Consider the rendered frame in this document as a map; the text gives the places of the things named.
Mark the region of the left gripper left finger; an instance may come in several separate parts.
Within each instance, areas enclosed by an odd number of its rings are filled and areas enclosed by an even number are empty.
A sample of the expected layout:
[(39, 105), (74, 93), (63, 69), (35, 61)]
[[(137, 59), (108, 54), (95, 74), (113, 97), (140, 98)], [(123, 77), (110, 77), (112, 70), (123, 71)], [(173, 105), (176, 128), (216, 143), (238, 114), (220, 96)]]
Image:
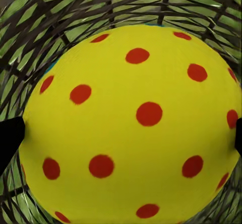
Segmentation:
[(9, 162), (24, 139), (24, 132), (23, 115), (0, 121), (0, 176), (7, 172)]

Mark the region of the wicker basket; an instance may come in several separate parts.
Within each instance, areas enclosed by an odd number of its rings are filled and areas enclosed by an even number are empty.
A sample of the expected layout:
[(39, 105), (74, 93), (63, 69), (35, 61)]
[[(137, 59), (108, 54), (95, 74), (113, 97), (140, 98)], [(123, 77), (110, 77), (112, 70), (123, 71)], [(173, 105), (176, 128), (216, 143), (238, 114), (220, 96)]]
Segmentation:
[[(15, 0), (0, 0), (0, 10), (1, 10), (0, 18), (4, 15), (4, 13), (7, 11), (7, 9), (11, 6), (11, 4), (14, 1)], [(234, 16), (227, 9), (228, 7), (230, 7), (234, 10), (242, 12), (242, 6), (240, 6), (234, 0), (213, 0), (215, 2), (220, 3), (221, 5), (203, 4), (203, 3), (199, 3), (199, 2), (196, 2), (193, 0), (188, 0), (188, 1), (190, 1), (194, 4), (178, 4), (178, 3), (175, 4), (175, 3), (170, 3), (169, 0), (162, 0), (162, 2), (155, 1), (155, 2), (151, 2), (151, 3), (145, 3), (145, 4), (132, 4), (132, 2), (138, 1), (138, 0), (123, 0), (120, 2), (113, 3), (113, 4), (111, 2), (112, 0), (92, 0), (92, 1), (86, 2), (84, 4), (81, 4), (85, 0), (74, 0), (71, 3), (69, 3), (67, 6), (65, 6), (64, 8), (59, 10), (57, 13), (52, 14), (51, 9), (54, 8), (56, 5), (58, 5), (59, 3), (61, 3), (62, 1), (63, 0), (51, 0), (48, 2), (44, 2), (44, 0), (28, 0), (22, 8), (20, 8), (18, 11), (14, 12), (11, 16), (9, 16), (8, 18), (6, 18), (2, 22), (0, 22), (0, 30), (9, 24), (9, 27), (7, 28), (5, 34), (3, 35), (2, 39), (0, 40), (0, 49), (2, 49), (3, 45), (6, 42), (8, 42), (14, 36), (19, 34), (17, 36), (17, 38), (14, 40), (14, 42), (12, 43), (12, 45), (10, 46), (10, 48), (7, 50), (7, 52), (2, 57), (0, 57), (0, 74), (3, 72), (3, 70), (5, 70), (2, 86), (0, 87), (0, 102), (2, 100), (2, 95), (4, 93), (4, 89), (5, 89), (8, 81), (10, 80), (11, 76), (15, 75), (15, 77), (16, 77), (11, 91), (7, 95), (3, 104), (0, 106), (0, 114), (1, 114), (3, 112), (3, 110), (5, 109), (6, 105), (8, 104), (5, 120), (7, 120), (7, 118), (9, 117), (9, 114), (14, 106), (16, 106), (15, 117), (18, 117), (20, 114), (23, 115), (23, 113), (26, 109), (27, 103), (29, 101), (29, 98), (32, 94), (32, 91), (36, 87), (37, 83), (39, 82), (39, 80), (43, 76), (43, 74), (50, 68), (50, 65), (54, 62), (54, 59), (57, 59), (66, 50), (69, 50), (70, 48), (72, 48), (72, 46), (76, 46), (78, 43), (81, 43), (83, 40), (89, 38), (89, 36), (92, 35), (95, 31), (106, 28), (108, 26), (110, 26), (110, 29), (114, 29), (116, 24), (121, 23), (123, 21), (130, 21), (130, 19), (133, 19), (136, 17), (147, 16), (147, 15), (158, 15), (158, 19), (154, 19), (154, 20), (158, 20), (156, 25), (162, 25), (162, 22), (164, 21), (163, 20), (164, 16), (202, 18), (202, 19), (210, 22), (208, 27), (198, 23), (197, 21), (195, 21), (195, 22), (191, 22), (188, 20), (173, 20), (173, 21), (179, 22), (179, 23), (184, 23), (184, 24), (189, 24), (189, 25), (204, 27), (204, 28), (206, 28), (206, 31), (202, 33), (202, 32), (194, 31), (189, 28), (185, 28), (183, 26), (175, 24), (176, 26), (183, 28), (184, 31), (193, 33), (194, 35), (199, 36), (200, 39), (202, 39), (202, 41), (204, 41), (204, 42), (207, 38), (212, 41), (215, 41), (223, 50), (224, 50), (224, 48), (222, 47), (222, 45), (225, 45), (225, 46), (231, 47), (233, 49), (236, 49), (236, 50), (242, 52), (242, 49), (237, 45), (237, 43), (242, 44), (242, 38), (235, 34), (235, 32), (236, 32), (236, 33), (239, 33), (242, 35), (242, 31), (218, 21), (220, 19), (220, 17), (222, 15), (224, 15), (224, 16), (230, 17), (231, 19), (234, 19), (242, 26), (242, 18), (238, 18), (238, 17)], [(33, 14), (31, 15), (31, 17), (28, 18), (27, 20), (25, 20), (24, 22), (22, 22), (21, 24), (17, 25), (18, 22), (20, 21), (20, 19), (22, 18), (23, 14), (30, 7), (32, 7), (35, 3), (37, 3), (38, 6), (35, 9), (35, 11), (33, 12)], [(91, 7), (102, 4), (102, 3), (105, 3), (105, 5), (103, 5), (101, 8), (97, 8), (97, 9), (88, 11)], [(125, 9), (122, 11), (113, 12), (113, 8), (116, 8), (116, 7), (119, 7), (122, 5), (137, 5), (137, 6), (133, 7), (133, 8)], [(134, 10), (137, 10), (137, 9), (145, 7), (145, 6), (157, 6), (157, 7), (144, 11), (144, 12), (134, 12)], [(177, 12), (177, 11), (171, 9), (169, 6), (179, 7), (182, 10), (187, 11), (188, 14)], [(210, 10), (216, 12), (216, 15), (214, 17), (208, 17), (208, 16), (204, 16), (202, 14), (190, 11), (183, 7), (205, 7), (207, 9), (210, 9)], [(72, 13), (74, 13), (74, 15), (72, 15), (71, 17), (61, 20), (64, 16), (72, 14)], [(75, 20), (82, 19), (82, 18), (84, 18), (84, 20), (86, 20), (90, 16), (94, 16), (96, 14), (102, 14), (102, 13), (104, 13), (104, 15), (102, 17), (95, 18), (95, 19), (92, 19), (92, 20), (89, 20), (86, 22), (81, 21), (80, 23), (78, 23), (76, 25), (68, 27)], [(122, 19), (114, 20), (114, 17), (117, 17), (122, 14), (133, 14), (133, 15), (122, 18)], [(31, 30), (31, 32), (29, 32), (30, 29), (32, 28), (32, 26), (34, 25), (34, 23), (36, 22), (36, 20), (38, 20), (43, 15), (45, 15), (45, 17), (41, 20), (40, 24), (35, 29)], [(101, 25), (100, 27), (98, 27), (96, 29), (88, 31), (97, 22), (100, 22), (100, 21), (103, 21), (106, 19), (108, 19), (108, 20), (103, 25)], [(138, 25), (146, 24), (148, 22), (151, 22), (151, 20), (143, 20), (140, 23), (138, 23)], [(68, 32), (72, 29), (87, 26), (89, 24), (92, 24), (92, 25), (88, 29), (86, 29), (81, 35), (78, 35), (73, 42), (69, 41), (65, 32)], [(228, 29), (231, 33), (234, 34), (234, 36), (214, 30), (213, 27), (215, 25)], [(35, 41), (37, 36), (44, 30), (46, 30), (46, 32), (43, 35), (43, 37), (41, 37), (39, 40)], [(81, 41), (76, 42), (82, 35), (87, 34), (87, 33), (90, 33), (90, 34), (88, 36), (86, 36), (84, 39), (82, 39)], [(214, 36), (213, 33), (216, 33), (216, 34), (224, 37), (227, 41), (229, 41), (232, 45), (234, 45), (235, 48), (218, 40)], [(46, 46), (44, 46), (45, 42), (48, 39), (50, 39), (51, 37), (52, 37), (51, 42), (48, 43)], [(46, 55), (48, 54), (48, 52), (50, 51), (50, 49), (52, 48), (52, 46), (54, 45), (54, 43), (59, 38), (62, 39), (65, 46), (60, 51), (58, 51), (58, 49), (60, 47), (60, 45), (59, 45), (59, 47), (52, 54), (52, 56), (49, 59), (47, 59), (45, 62), (42, 62), (44, 60), (44, 58), (46, 57)], [(24, 49), (22, 50), (22, 52), (20, 53), (20, 55), (9, 64), (9, 61), (11, 60), (11, 58), (13, 57), (13, 55), (15, 54), (17, 49), (19, 49), (25, 43), (27, 43), (27, 44), (24, 47)], [(216, 49), (215, 47), (213, 47), (213, 48), (214, 48), (214, 50), (216, 50), (218, 52), (218, 54), (220, 54), (225, 59), (226, 63), (228, 63), (230, 68), (233, 70), (234, 75), (235, 75), (235, 73), (237, 73), (239, 76), (242, 77), (242, 59), (239, 59), (239, 58), (231, 55), (226, 50), (224, 52), (224, 51)], [(24, 58), (24, 56), (27, 53), (29, 53), (30, 51), (32, 51), (33, 49), (35, 49), (35, 50), (34, 50), (33, 54), (31, 55), (30, 59), (20, 70), (18, 70), (17, 67), (20, 64), (20, 62), (22, 61), (22, 59)], [(32, 71), (28, 72), (30, 67), (32, 66), (34, 60), (40, 54), (42, 54), (42, 56), (38, 60), (34, 69)], [(226, 58), (224, 56), (224, 54), (232, 57), (233, 59), (236, 60), (236, 62), (229, 60), (228, 58)], [(29, 85), (31, 85), (32, 87), (28, 93)], [(25, 100), (20, 108), (21, 95), (22, 95), (22, 92), (24, 91), (25, 87), (27, 87), (26, 94), (25, 94)], [(17, 88), (18, 88), (18, 96), (17, 96), (13, 106), (10, 109), (11, 98), (12, 98), (13, 94), (15, 93), (15, 91), (17, 90)], [(22, 219), (22, 221), (25, 224), (33, 224), (33, 220), (31, 217), (31, 210), (28, 206), (27, 200), (25, 200), (25, 201), (26, 201), (26, 205), (28, 207), (28, 211), (29, 211), (31, 220), (28, 219), (28, 217), (25, 215), (25, 213), (19, 207), (18, 201), (15, 200), (15, 197), (17, 197), (17, 195), (19, 195), (19, 194), (23, 194), (24, 197), (26, 196), (25, 194), (27, 194), (28, 197), (30, 198), (30, 200), (35, 205), (35, 207), (37, 208), (37, 210), (42, 215), (42, 217), (45, 219), (47, 224), (50, 224), (47, 217), (42, 213), (42, 211), (40, 210), (38, 205), (35, 203), (33, 198), (27, 192), (28, 190), (30, 190), (30, 188), (28, 187), (28, 184), (26, 184), (26, 185), (23, 184), (23, 175), (22, 175), (22, 168), (21, 168), (21, 163), (20, 163), (19, 149), (17, 149), (17, 151), (15, 153), (15, 157), (17, 159), (17, 165), (18, 165), (19, 174), (20, 174), (20, 178), (21, 178), (21, 187), (15, 188), (15, 183), (14, 183), (14, 178), (13, 178), (13, 169), (14, 169), (14, 164), (15, 164), (15, 158), (14, 158), (13, 167), (11, 167), (11, 161), (10, 161), (8, 164), (8, 167), (7, 167), (7, 172), (5, 172), (5, 173), (3, 172), (3, 174), (2, 174), (3, 182), (4, 182), (4, 193), (2, 195), (0, 195), (0, 224), (7, 224), (6, 220), (3, 217), (2, 208), (4, 209), (4, 211), (10, 218), (10, 220), (13, 222), (13, 224), (18, 224), (18, 222), (14, 216), (12, 204), (15, 206), (15, 208), (19, 212), (20, 218)], [(240, 198), (239, 198), (239, 201), (237, 204), (235, 216), (228, 223), (228, 224), (234, 224), (235, 219), (237, 218), (239, 213), (242, 211), (242, 209), (240, 211), (238, 211), (239, 206), (242, 202), (242, 189), (240, 188), (240, 179), (238, 181), (237, 186), (235, 187), (235, 174), (239, 167), (239, 162), (240, 162), (240, 159), (238, 160), (236, 167), (234, 167), (234, 169), (232, 171), (232, 176), (228, 179), (228, 182), (224, 185), (221, 196), (216, 201), (212, 201), (208, 207), (205, 207), (203, 210), (201, 210), (200, 216), (195, 221), (193, 221), (192, 224), (197, 224), (197, 222), (199, 220), (201, 220), (203, 217), (205, 217), (205, 219), (202, 221), (201, 224), (220, 224), (222, 215), (228, 210), (227, 217), (221, 222), (221, 224), (226, 224), (227, 218), (231, 214), (232, 204), (237, 197), (237, 193), (240, 193)], [(9, 188), (7, 185), (9, 171), (11, 171), (11, 179), (13, 180), (13, 185), (14, 185), (14, 190), (12, 190), (12, 191), (10, 191), (11, 185), (9, 186)], [(228, 196), (231, 191), (234, 191), (233, 199), (228, 204), (226, 204)], [(6, 200), (8, 201), (9, 208), (5, 204)], [(220, 209), (219, 213), (216, 216), (213, 216), (214, 213), (216, 212), (217, 208), (220, 205), (221, 205), (221, 209)], [(60, 220), (57, 220), (53, 216), (51, 216), (51, 217), (52, 217), (53, 224), (63, 224)], [(239, 224), (242, 224), (242, 218), (241, 218)]]

